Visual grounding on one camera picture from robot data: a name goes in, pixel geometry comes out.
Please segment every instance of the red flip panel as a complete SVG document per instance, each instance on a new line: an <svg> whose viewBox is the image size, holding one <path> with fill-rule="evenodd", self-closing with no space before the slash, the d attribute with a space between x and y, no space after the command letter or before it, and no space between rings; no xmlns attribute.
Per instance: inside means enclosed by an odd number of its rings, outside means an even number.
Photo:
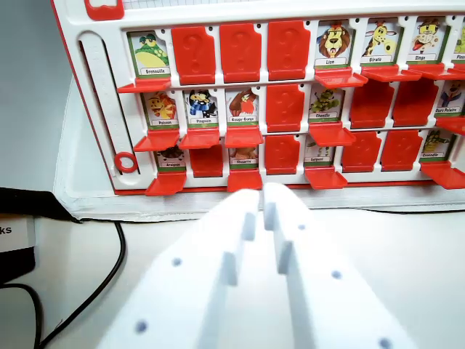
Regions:
<svg viewBox="0 0 465 349"><path fill-rule="evenodd" d="M357 140L342 152L343 172L372 172L381 140L376 131L353 132Z"/></svg>
<svg viewBox="0 0 465 349"><path fill-rule="evenodd" d="M262 35L251 23L223 24L219 27L221 64L225 82L260 80Z"/></svg>
<svg viewBox="0 0 465 349"><path fill-rule="evenodd" d="M381 156L383 171L410 171L420 151L421 137L416 129L387 132Z"/></svg>
<svg viewBox="0 0 465 349"><path fill-rule="evenodd" d="M181 84L214 84L214 39L205 27L174 28L171 34Z"/></svg>
<svg viewBox="0 0 465 349"><path fill-rule="evenodd" d="M433 80L425 78L401 82L392 112L394 126L426 125L437 89Z"/></svg>
<svg viewBox="0 0 465 349"><path fill-rule="evenodd" d="M300 143L293 135L267 136L264 166L268 175L294 175L299 163Z"/></svg>
<svg viewBox="0 0 465 349"><path fill-rule="evenodd" d="M350 109L350 122L353 129L384 127L394 88L387 82L368 80L357 87Z"/></svg>
<svg viewBox="0 0 465 349"><path fill-rule="evenodd" d="M189 154L194 177L223 175L223 150L220 144L207 149L191 149Z"/></svg>
<svg viewBox="0 0 465 349"><path fill-rule="evenodd" d="M303 79L308 63L310 32L301 20L268 24L270 80Z"/></svg>
<svg viewBox="0 0 465 349"><path fill-rule="evenodd" d="M297 84L267 87L268 132L297 132L304 113L304 95Z"/></svg>

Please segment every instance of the white label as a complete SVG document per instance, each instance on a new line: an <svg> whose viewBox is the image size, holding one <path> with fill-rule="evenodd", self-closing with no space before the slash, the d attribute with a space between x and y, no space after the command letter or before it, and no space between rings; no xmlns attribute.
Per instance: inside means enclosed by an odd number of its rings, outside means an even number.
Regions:
<svg viewBox="0 0 465 349"><path fill-rule="evenodd" d="M169 67L140 68L140 75L170 74Z"/></svg>
<svg viewBox="0 0 465 349"><path fill-rule="evenodd" d="M310 119L326 119L326 118L337 118L337 111L330 111L327 113L310 113Z"/></svg>
<svg viewBox="0 0 465 349"><path fill-rule="evenodd" d="M385 55L385 56L362 56L360 58L360 63L385 63L385 62L391 62L392 61L392 56L391 55Z"/></svg>
<svg viewBox="0 0 465 349"><path fill-rule="evenodd" d="M407 55L407 60L412 61L412 60L436 60L436 54L435 53L429 53L428 55Z"/></svg>
<svg viewBox="0 0 465 349"><path fill-rule="evenodd" d="M346 57L319 58L315 60L315 65L339 65L339 64L346 64L346 63L347 63Z"/></svg>

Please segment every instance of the red ring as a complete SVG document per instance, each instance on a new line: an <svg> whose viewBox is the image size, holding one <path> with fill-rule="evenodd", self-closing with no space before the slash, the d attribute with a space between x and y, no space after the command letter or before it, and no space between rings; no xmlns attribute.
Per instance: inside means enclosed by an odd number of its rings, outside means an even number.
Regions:
<svg viewBox="0 0 465 349"><path fill-rule="evenodd" d="M121 158L128 158L132 161L132 166L131 167L124 167L123 162L121 161ZM117 169L119 169L121 172L124 173L132 173L137 169L137 160L134 154L128 153L126 151L123 151L121 153L118 153L115 155L115 166Z"/></svg>

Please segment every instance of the character name label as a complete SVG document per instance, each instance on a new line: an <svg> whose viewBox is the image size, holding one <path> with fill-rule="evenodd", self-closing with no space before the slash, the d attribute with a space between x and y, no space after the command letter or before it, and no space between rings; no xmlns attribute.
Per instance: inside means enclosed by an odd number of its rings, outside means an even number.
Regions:
<svg viewBox="0 0 465 349"><path fill-rule="evenodd" d="M158 75L158 74L169 74L169 67L160 68L140 68L140 75Z"/></svg>

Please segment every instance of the cartoon character card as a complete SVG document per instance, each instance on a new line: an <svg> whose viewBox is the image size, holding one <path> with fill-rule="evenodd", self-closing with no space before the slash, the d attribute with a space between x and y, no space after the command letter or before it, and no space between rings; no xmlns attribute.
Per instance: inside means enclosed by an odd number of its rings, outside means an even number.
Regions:
<svg viewBox="0 0 465 349"><path fill-rule="evenodd" d="M460 116L465 103L465 81L450 80L444 83L439 102L436 105L435 117Z"/></svg>
<svg viewBox="0 0 465 349"><path fill-rule="evenodd" d="M323 85L313 84L308 122L339 121L343 101L344 90L327 89Z"/></svg>
<svg viewBox="0 0 465 349"><path fill-rule="evenodd" d="M455 138L453 133L444 129L430 130L421 151L420 162L447 160Z"/></svg>
<svg viewBox="0 0 465 349"><path fill-rule="evenodd" d="M170 77L166 45L163 40L157 38L155 31L132 31L127 35L138 78Z"/></svg>
<svg viewBox="0 0 465 349"><path fill-rule="evenodd" d="M327 20L318 26L315 68L345 68L350 64L353 29L348 20Z"/></svg>
<svg viewBox="0 0 465 349"><path fill-rule="evenodd" d="M462 24L456 48L453 50L452 63L465 64L465 23Z"/></svg>
<svg viewBox="0 0 465 349"><path fill-rule="evenodd" d="M217 99L207 89L184 92L188 127L217 127Z"/></svg>
<svg viewBox="0 0 465 349"><path fill-rule="evenodd" d="M153 153L157 162L158 171L174 172L186 170L184 151L179 149L177 145L165 151L155 151Z"/></svg>
<svg viewBox="0 0 465 349"><path fill-rule="evenodd" d="M259 124L259 98L252 89L226 91L228 126Z"/></svg>
<svg viewBox="0 0 465 349"><path fill-rule="evenodd" d="M334 147L320 147L307 135L305 140L304 166L330 166L334 160Z"/></svg>
<svg viewBox="0 0 465 349"><path fill-rule="evenodd" d="M395 64L401 29L397 19L371 18L365 33L360 64L364 67Z"/></svg>
<svg viewBox="0 0 465 349"><path fill-rule="evenodd" d="M177 129L179 122L174 100L165 92L141 93L148 129Z"/></svg>
<svg viewBox="0 0 465 349"><path fill-rule="evenodd" d="M418 17L407 64L435 64L442 59L447 25L444 17Z"/></svg>
<svg viewBox="0 0 465 349"><path fill-rule="evenodd" d="M256 169L259 166L259 149L236 148L229 149L231 169Z"/></svg>

